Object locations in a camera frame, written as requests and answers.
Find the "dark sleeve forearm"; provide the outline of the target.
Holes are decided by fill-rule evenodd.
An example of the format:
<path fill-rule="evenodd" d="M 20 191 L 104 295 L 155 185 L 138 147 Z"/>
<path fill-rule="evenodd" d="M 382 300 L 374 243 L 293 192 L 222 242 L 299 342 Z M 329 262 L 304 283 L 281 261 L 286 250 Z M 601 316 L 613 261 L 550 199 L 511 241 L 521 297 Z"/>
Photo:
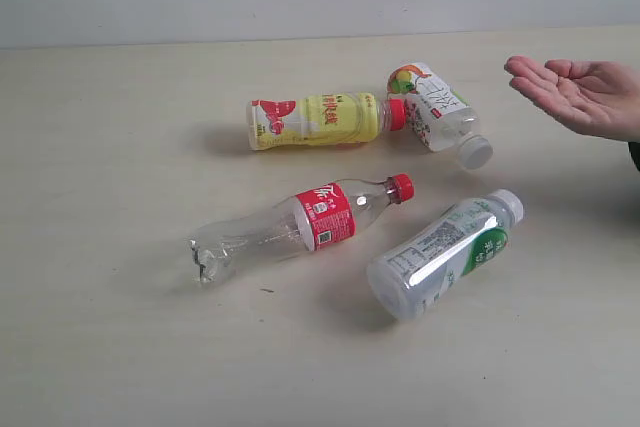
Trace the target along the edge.
<path fill-rule="evenodd" d="M 639 142 L 629 142 L 628 149 L 630 153 L 630 157 L 633 161 L 634 166 L 637 170 L 640 170 L 640 143 Z"/>

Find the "open human hand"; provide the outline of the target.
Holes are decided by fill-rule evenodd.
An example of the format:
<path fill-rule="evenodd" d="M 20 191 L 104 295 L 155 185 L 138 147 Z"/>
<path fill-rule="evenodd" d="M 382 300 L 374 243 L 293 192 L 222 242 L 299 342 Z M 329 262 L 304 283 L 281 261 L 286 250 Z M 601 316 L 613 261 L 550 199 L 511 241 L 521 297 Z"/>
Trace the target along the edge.
<path fill-rule="evenodd" d="M 569 130 L 623 142 L 639 140 L 639 73 L 610 61 L 512 56 L 510 86 Z"/>

